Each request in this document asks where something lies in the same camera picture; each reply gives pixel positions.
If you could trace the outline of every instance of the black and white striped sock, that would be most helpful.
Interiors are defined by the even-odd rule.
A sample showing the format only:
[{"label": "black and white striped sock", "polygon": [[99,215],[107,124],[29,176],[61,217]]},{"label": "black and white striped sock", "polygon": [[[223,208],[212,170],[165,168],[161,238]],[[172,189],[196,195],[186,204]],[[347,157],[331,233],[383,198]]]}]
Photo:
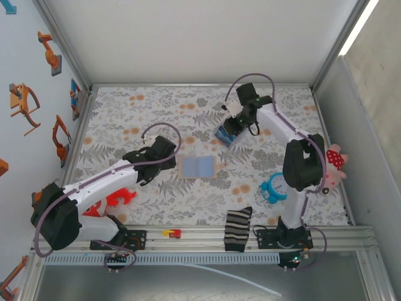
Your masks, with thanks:
[{"label": "black and white striped sock", "polygon": [[240,211],[229,210],[227,212],[224,245],[226,251],[243,252],[249,237],[252,207]]}]

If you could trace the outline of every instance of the white wall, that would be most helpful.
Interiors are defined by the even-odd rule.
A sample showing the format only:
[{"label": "white wall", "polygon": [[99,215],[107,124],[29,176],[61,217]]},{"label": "white wall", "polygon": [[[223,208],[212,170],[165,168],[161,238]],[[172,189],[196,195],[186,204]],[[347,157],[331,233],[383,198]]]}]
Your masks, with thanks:
[{"label": "white wall", "polygon": [[380,0],[345,60],[401,189],[401,2]]},{"label": "white wall", "polygon": [[312,83],[357,0],[46,0],[93,83]]},{"label": "white wall", "polygon": [[343,170],[353,217],[357,224],[373,226],[395,294],[401,300],[401,195],[342,56],[315,96],[331,142],[350,155]]},{"label": "white wall", "polygon": [[[37,32],[48,33],[31,1],[12,0],[17,15],[6,15],[0,6],[0,158],[9,164],[9,171],[0,176],[0,281],[29,251],[34,228],[30,223],[33,212],[31,193],[40,191],[47,183],[61,177],[60,160],[52,141],[56,114],[60,115],[71,136],[78,126],[71,118],[70,81],[73,73],[65,60],[62,73],[51,76],[44,57],[44,46]],[[60,54],[54,42],[49,43]],[[32,113],[32,119],[41,125],[24,137],[31,126],[10,109],[9,84],[25,83],[32,88],[41,108]],[[59,130],[59,141],[67,143]]]}]

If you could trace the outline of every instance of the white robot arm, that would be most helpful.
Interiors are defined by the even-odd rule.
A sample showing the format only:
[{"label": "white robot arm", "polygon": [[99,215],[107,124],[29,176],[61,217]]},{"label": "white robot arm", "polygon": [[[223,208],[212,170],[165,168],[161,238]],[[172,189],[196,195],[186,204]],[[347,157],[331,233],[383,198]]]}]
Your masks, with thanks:
[{"label": "white robot arm", "polygon": [[[283,113],[278,110],[278,114],[285,117]],[[299,135],[299,132],[305,136],[309,136],[305,130],[297,129],[297,126],[292,123],[297,131],[292,130],[283,119],[279,117],[277,112],[273,110],[273,104],[269,103],[264,105],[258,110],[257,120],[262,127],[269,129],[269,131],[277,138],[283,146],[286,146],[291,141],[301,141],[304,138]],[[308,186],[302,191],[298,191],[294,187],[290,187],[287,193],[287,200],[285,209],[281,215],[281,220],[288,229],[296,229],[302,226],[301,213],[305,201],[306,192],[314,190],[316,186]]]},{"label": "white robot arm", "polygon": [[255,124],[258,132],[259,125],[269,129],[285,146],[283,175],[289,190],[277,232],[282,246],[293,245],[306,231],[302,221],[306,196],[316,190],[324,175],[323,138],[299,129],[275,107],[270,96],[260,97],[252,83],[241,85],[236,91],[241,105],[233,105],[235,100],[231,100],[222,106],[231,116],[218,128],[216,137],[230,146],[246,129],[255,135],[251,131]]},{"label": "white robot arm", "polygon": [[95,218],[83,213],[123,187],[136,183],[144,186],[160,171],[174,168],[175,148],[171,141],[158,136],[152,146],[125,154],[122,160],[84,181],[64,187],[55,183],[47,185],[40,200],[33,202],[32,224],[40,228],[54,250],[63,249],[73,241],[101,240],[115,246],[123,245],[127,229],[116,217]]}]

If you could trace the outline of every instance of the table surface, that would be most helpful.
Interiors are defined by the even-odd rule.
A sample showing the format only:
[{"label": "table surface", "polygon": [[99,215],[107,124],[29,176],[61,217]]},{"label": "table surface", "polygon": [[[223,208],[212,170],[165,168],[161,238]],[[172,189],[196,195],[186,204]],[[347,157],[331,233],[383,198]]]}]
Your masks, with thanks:
[{"label": "table surface", "polygon": [[[271,89],[257,88],[260,96]],[[141,148],[140,135],[156,122],[170,122],[183,137],[179,154],[209,156],[228,162],[215,179],[178,179],[177,169],[161,172],[144,187],[128,187],[137,196],[128,205],[107,207],[107,212],[125,224],[224,225],[227,210],[253,207],[251,224],[275,225],[284,202],[269,204],[260,194],[260,184],[284,161],[284,147],[268,129],[250,134],[232,149],[223,146],[214,132],[225,118],[221,109],[227,87],[101,87],[86,129],[73,180],[92,176],[132,150]],[[277,88],[278,107],[300,128],[323,135],[315,102],[308,87]],[[150,135],[177,142],[168,127]],[[342,194],[336,188],[327,195],[311,196],[306,222],[313,225],[347,225]]]}]

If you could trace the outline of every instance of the blue alarm clock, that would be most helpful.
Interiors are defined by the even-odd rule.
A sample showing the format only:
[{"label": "blue alarm clock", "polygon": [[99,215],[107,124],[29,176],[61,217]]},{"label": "blue alarm clock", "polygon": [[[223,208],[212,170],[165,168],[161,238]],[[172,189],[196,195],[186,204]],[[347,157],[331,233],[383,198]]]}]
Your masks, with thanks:
[{"label": "blue alarm clock", "polygon": [[[264,195],[264,191],[268,192],[268,197]],[[273,174],[268,182],[263,182],[261,185],[262,197],[269,201],[270,204],[276,204],[277,201],[284,201],[287,199],[287,192],[288,184],[282,172]]]}]

